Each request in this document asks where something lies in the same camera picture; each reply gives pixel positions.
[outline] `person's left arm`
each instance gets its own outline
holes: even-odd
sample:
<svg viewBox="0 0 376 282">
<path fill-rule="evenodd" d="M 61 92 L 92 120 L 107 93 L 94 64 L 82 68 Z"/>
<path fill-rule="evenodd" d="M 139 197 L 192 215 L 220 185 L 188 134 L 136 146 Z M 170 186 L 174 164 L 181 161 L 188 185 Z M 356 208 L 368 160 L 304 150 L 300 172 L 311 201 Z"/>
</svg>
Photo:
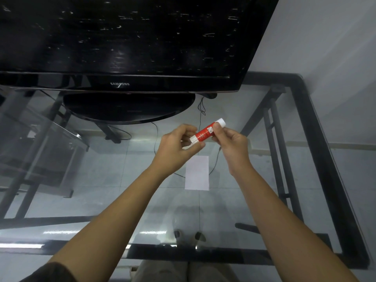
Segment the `person's left arm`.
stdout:
<svg viewBox="0 0 376 282">
<path fill-rule="evenodd" d="M 49 262 L 64 265 L 78 282 L 108 281 L 156 189 L 204 147 L 182 148 L 196 130 L 181 125 L 164 135 L 152 164 Z"/>
</svg>

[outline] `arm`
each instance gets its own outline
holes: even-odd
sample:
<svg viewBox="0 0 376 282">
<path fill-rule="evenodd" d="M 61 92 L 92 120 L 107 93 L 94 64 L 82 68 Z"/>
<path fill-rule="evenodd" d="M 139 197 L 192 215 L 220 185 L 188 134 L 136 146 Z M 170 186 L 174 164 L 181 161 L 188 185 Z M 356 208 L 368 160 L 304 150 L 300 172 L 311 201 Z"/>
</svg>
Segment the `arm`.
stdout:
<svg viewBox="0 0 376 282">
<path fill-rule="evenodd" d="M 196 130 L 181 125 L 164 135 L 152 164 L 49 262 L 67 267 L 78 282 L 108 281 L 156 189 L 204 147 L 182 149 Z"/>
<path fill-rule="evenodd" d="M 214 141 L 222 146 L 231 175 L 247 205 L 283 281 L 358 281 L 342 261 L 278 198 L 255 171 L 247 138 L 214 124 Z"/>
</svg>

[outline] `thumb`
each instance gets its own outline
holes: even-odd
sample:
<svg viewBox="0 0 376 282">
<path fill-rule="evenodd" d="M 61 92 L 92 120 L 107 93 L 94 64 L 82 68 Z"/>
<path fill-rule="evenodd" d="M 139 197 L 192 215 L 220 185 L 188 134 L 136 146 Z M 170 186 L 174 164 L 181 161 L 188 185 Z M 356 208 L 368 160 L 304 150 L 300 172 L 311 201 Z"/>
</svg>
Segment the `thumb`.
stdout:
<svg viewBox="0 0 376 282">
<path fill-rule="evenodd" d="M 199 152 L 201 149 L 203 149 L 205 146 L 204 142 L 198 142 L 195 143 L 190 148 L 186 149 L 184 153 L 187 155 L 188 159 L 190 159 L 192 156 L 194 156 L 197 152 Z"/>
<path fill-rule="evenodd" d="M 221 125 L 219 123 L 214 123 L 213 125 L 213 129 L 214 129 L 214 134 L 215 136 L 218 138 L 220 144 L 223 146 L 223 145 L 226 145 L 228 142 L 229 142 L 229 138 L 227 137 L 227 135 L 224 133 L 224 130 L 223 128 L 221 127 Z"/>
</svg>

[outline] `hand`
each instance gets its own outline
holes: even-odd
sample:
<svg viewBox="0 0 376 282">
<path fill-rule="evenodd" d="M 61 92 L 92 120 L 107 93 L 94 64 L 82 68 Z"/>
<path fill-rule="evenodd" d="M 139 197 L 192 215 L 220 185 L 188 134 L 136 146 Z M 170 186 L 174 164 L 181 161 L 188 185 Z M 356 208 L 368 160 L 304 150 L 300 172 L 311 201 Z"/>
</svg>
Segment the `hand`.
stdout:
<svg viewBox="0 0 376 282">
<path fill-rule="evenodd" d="M 213 129 L 215 134 L 213 140 L 222 147 L 232 176 L 244 168 L 252 167 L 249 161 L 247 137 L 229 128 L 222 128 L 219 123 L 214 123 Z"/>
<path fill-rule="evenodd" d="M 180 169 L 205 146 L 204 142 L 198 142 L 188 149 L 183 149 L 191 144 L 190 137 L 195 135 L 196 131 L 196 127 L 182 124 L 162 136 L 161 144 L 150 166 L 156 169 L 164 179 Z"/>
</svg>

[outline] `person's left hand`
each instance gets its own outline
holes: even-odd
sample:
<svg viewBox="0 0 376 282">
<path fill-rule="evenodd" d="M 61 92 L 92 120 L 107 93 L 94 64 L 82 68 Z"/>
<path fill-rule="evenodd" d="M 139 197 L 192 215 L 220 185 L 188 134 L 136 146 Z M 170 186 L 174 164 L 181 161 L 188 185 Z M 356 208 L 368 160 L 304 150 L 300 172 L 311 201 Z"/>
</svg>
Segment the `person's left hand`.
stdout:
<svg viewBox="0 0 376 282">
<path fill-rule="evenodd" d="M 195 135 L 196 131 L 196 127 L 182 124 L 172 132 L 162 136 L 161 144 L 150 167 L 155 169 L 163 178 L 180 169 L 205 146 L 204 142 L 198 142 L 188 149 L 183 149 L 183 147 L 191 144 L 190 137 Z"/>
</svg>

